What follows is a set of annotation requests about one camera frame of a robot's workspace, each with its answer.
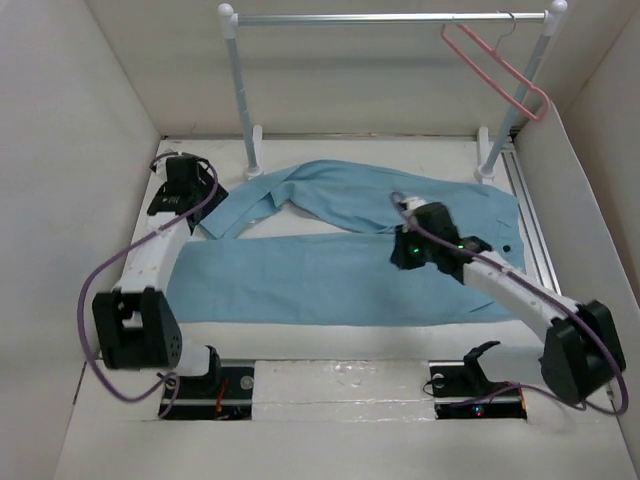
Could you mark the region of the aluminium side rail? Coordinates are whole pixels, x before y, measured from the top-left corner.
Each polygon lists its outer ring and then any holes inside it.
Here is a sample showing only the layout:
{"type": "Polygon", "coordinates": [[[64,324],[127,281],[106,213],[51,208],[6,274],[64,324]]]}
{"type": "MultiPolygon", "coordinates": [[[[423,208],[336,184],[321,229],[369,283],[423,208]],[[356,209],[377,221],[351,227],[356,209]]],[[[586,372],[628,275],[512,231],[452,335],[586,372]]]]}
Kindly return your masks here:
{"type": "Polygon", "coordinates": [[[558,277],[511,137],[502,147],[501,158],[512,193],[519,202],[519,229],[525,250],[526,272],[544,287],[560,293],[558,277]]]}

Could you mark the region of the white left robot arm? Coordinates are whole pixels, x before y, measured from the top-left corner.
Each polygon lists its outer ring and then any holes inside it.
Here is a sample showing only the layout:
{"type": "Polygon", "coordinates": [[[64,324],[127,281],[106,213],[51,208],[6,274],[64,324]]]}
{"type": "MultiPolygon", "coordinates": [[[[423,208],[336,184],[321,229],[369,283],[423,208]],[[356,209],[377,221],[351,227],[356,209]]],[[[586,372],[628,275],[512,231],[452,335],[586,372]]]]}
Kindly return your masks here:
{"type": "Polygon", "coordinates": [[[228,192],[210,162],[193,154],[163,154],[151,170],[161,186],[147,208],[144,236],[112,290],[92,301],[102,358],[110,370],[173,371],[199,395],[212,396],[223,382],[219,355],[185,339],[167,289],[180,251],[228,192]]]}

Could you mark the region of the light blue trousers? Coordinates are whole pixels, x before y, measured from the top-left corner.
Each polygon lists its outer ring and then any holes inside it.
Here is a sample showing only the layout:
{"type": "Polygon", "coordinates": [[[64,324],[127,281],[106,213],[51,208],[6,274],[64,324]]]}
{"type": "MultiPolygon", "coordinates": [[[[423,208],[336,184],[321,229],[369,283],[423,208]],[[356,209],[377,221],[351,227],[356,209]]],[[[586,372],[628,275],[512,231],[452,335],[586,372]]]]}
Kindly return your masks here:
{"type": "Polygon", "coordinates": [[[525,264],[517,199],[488,185],[317,160],[234,188],[184,245],[167,289],[182,322],[432,326],[508,318],[491,297],[428,264],[391,263],[393,192],[440,202],[463,235],[525,264]]]}

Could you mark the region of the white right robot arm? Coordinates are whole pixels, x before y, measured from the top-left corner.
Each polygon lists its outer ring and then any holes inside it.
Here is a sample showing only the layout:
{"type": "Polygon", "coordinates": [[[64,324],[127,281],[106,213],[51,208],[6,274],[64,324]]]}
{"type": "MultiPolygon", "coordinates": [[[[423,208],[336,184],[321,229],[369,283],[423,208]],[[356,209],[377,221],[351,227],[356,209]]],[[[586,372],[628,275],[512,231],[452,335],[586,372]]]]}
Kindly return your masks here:
{"type": "Polygon", "coordinates": [[[431,263],[522,321],[543,343],[539,363],[545,395],[583,408],[594,392],[614,381],[620,390],[615,412],[626,412],[626,360],[611,311],[603,303],[580,303],[543,287],[484,240],[461,236],[442,203],[400,192],[390,200],[403,219],[395,228],[393,265],[412,270],[431,263]]]}

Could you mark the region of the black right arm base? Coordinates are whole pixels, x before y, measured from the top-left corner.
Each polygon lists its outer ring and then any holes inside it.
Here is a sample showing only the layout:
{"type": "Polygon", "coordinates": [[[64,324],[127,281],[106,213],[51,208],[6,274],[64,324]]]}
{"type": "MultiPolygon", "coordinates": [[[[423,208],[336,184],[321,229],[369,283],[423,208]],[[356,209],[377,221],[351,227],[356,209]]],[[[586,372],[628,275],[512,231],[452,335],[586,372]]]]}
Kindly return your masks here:
{"type": "Polygon", "coordinates": [[[522,391],[513,383],[490,380],[480,357],[500,344],[497,340],[473,347],[461,360],[430,360],[423,393],[434,400],[437,420],[526,420],[522,391]]]}

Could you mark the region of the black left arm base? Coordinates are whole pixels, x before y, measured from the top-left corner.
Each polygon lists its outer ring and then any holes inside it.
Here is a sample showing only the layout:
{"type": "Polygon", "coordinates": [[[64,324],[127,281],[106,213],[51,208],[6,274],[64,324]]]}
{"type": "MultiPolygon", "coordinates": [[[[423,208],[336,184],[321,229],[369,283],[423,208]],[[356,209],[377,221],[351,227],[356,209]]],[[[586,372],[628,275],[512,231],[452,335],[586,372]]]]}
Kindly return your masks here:
{"type": "Polygon", "coordinates": [[[245,421],[252,419],[255,362],[222,360],[209,347],[209,372],[181,377],[164,387],[158,407],[162,420],[245,421]]]}

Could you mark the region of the white metal clothes rack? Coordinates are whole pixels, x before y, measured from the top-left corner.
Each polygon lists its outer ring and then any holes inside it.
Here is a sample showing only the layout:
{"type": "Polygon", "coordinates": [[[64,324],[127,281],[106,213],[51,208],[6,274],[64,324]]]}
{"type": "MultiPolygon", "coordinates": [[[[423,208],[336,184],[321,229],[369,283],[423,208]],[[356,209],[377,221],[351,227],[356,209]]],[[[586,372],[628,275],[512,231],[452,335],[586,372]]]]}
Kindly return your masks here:
{"type": "Polygon", "coordinates": [[[240,15],[228,3],[217,7],[222,35],[230,60],[231,75],[234,85],[236,106],[242,131],[242,139],[247,156],[246,176],[249,179],[263,173],[261,166],[261,148],[263,129],[251,121],[242,67],[237,44],[238,31],[242,27],[267,26],[359,26],[359,25],[403,25],[433,24],[440,27],[440,38],[464,63],[471,68],[494,92],[509,104],[500,130],[495,139],[489,138],[486,126],[478,128],[476,135],[477,168],[474,172],[476,181],[489,184],[495,177],[495,166],[502,148],[514,126],[518,116],[522,115],[533,122],[542,121],[551,109],[549,96],[534,84],[534,77],[542,62],[551,39],[558,31],[565,13],[568,11],[566,1],[553,1],[549,8],[541,13],[513,13],[500,11],[495,13],[374,13],[374,14],[295,14],[295,15],[240,15]],[[475,33],[472,23],[508,22],[512,27],[523,23],[539,23],[542,25],[540,36],[533,48],[531,57],[524,71],[518,71],[498,52],[497,44],[490,45],[475,33]],[[455,25],[493,61],[496,62],[512,78],[517,80],[518,89],[509,94],[505,89],[484,71],[469,55],[467,55],[446,33],[449,25],[455,25]]]}

